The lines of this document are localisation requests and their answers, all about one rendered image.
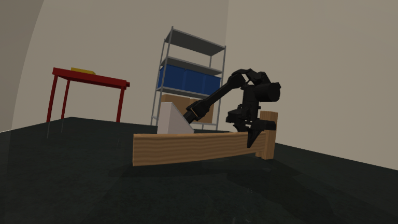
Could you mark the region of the brown wooden post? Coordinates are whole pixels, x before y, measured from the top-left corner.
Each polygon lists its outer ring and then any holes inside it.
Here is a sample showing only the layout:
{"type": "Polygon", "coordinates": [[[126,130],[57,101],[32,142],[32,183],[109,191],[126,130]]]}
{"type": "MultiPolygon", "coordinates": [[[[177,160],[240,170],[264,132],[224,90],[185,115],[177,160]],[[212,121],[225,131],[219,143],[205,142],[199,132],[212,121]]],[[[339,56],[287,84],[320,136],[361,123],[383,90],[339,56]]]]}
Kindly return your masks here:
{"type": "Polygon", "coordinates": [[[261,157],[262,159],[273,159],[274,157],[274,147],[276,140],[276,131],[277,131],[277,120],[278,113],[273,111],[260,111],[260,120],[269,120],[274,121],[276,124],[276,130],[264,130],[265,133],[265,147],[264,151],[256,152],[256,157],[261,157]]]}

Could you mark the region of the wooden side rail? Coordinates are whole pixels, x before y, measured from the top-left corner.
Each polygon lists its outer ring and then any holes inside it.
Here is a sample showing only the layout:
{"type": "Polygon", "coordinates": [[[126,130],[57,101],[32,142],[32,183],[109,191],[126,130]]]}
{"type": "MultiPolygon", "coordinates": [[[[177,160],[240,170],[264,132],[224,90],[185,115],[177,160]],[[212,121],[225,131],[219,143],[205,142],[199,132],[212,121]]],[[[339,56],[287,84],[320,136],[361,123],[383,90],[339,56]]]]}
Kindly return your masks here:
{"type": "Polygon", "coordinates": [[[133,166],[193,162],[264,151],[261,132],[247,148],[248,132],[133,134],[133,166]]]}

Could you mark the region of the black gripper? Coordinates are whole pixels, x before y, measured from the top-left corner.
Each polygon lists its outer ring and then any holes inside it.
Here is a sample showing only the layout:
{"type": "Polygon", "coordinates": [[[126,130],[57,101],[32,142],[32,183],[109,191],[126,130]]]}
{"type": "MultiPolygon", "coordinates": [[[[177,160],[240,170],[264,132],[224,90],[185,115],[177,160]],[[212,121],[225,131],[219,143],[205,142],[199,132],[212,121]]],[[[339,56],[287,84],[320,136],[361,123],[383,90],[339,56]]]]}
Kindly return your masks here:
{"type": "MultiPolygon", "coordinates": [[[[248,132],[248,142],[247,148],[250,148],[255,141],[255,139],[259,136],[259,134],[264,130],[276,130],[276,124],[274,121],[269,120],[260,120],[258,117],[258,109],[261,109],[259,103],[257,102],[250,102],[250,101],[243,101],[243,104],[240,104],[242,109],[246,109],[246,107],[250,107],[251,110],[251,119],[250,121],[242,121],[241,123],[234,123],[233,126],[237,129],[237,132],[248,132]],[[252,121],[252,122],[251,122],[252,121]],[[251,127],[247,127],[250,125],[251,127]]],[[[228,121],[228,116],[226,117],[225,122],[228,121]]],[[[229,123],[231,123],[229,122],[229,123]]]]}

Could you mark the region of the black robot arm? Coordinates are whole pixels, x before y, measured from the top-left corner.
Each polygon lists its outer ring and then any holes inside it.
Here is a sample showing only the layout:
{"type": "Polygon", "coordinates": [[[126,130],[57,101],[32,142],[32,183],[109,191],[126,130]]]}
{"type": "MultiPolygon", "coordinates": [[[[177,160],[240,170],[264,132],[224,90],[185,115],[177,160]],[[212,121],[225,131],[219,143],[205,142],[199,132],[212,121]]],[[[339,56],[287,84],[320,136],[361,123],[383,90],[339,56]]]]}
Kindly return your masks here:
{"type": "MultiPolygon", "coordinates": [[[[265,72],[255,72],[251,68],[248,70],[239,69],[231,74],[226,84],[215,91],[206,99],[198,100],[189,105],[187,112],[183,115],[185,120],[190,124],[193,120],[199,121],[210,110],[210,106],[217,100],[226,95],[230,90],[239,88],[243,91],[243,101],[250,102],[277,102],[280,99],[280,83],[271,83],[265,72]],[[246,74],[248,81],[244,79],[242,74],[246,74]],[[248,85],[252,81],[254,85],[248,85]],[[191,110],[196,113],[195,113],[191,110]]],[[[232,111],[228,111],[228,121],[241,123],[244,120],[250,121],[251,110],[250,107],[242,109],[241,105],[232,111]]]]}

